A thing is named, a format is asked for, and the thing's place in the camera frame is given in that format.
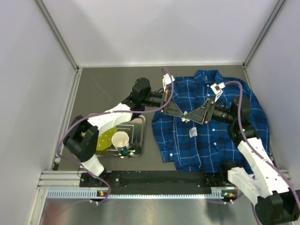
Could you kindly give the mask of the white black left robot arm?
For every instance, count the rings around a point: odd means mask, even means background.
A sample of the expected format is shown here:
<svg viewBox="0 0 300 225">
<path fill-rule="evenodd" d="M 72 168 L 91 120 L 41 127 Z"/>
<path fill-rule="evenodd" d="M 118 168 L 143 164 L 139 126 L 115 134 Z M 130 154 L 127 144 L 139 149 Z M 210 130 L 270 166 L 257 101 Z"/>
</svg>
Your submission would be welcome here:
<svg viewBox="0 0 300 225">
<path fill-rule="evenodd" d="M 90 117 L 77 116 L 63 139 L 64 146 L 79 160 L 81 168 L 93 176 L 100 176 L 105 169 L 96 156 L 96 148 L 98 137 L 104 132 L 137 118 L 147 106 L 157 107 L 167 115 L 183 117 L 184 114 L 172 99 L 174 81 L 173 76 L 164 75 L 164 91 L 159 94 L 151 91 L 148 79 L 137 79 L 130 95 L 114 108 Z"/>
</svg>

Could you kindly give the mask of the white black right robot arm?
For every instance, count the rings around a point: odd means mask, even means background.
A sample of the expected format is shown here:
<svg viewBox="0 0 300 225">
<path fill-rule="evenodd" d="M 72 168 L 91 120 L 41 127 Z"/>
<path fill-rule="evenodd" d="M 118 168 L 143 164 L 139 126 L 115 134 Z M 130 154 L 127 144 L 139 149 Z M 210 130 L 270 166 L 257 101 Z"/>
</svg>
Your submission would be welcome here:
<svg viewBox="0 0 300 225">
<path fill-rule="evenodd" d="M 236 144 L 253 175 L 249 175 L 237 162 L 226 161 L 221 165 L 221 176 L 234 184 L 252 203 L 262 225 L 279 225 L 297 221 L 300 209 L 299 190 L 293 191 L 288 182 L 273 167 L 260 136 L 250 122 L 250 100 L 234 99 L 231 108 L 219 106 L 212 99 L 187 114 L 185 119 L 199 124 L 217 120 L 228 124 L 229 137 Z"/>
</svg>

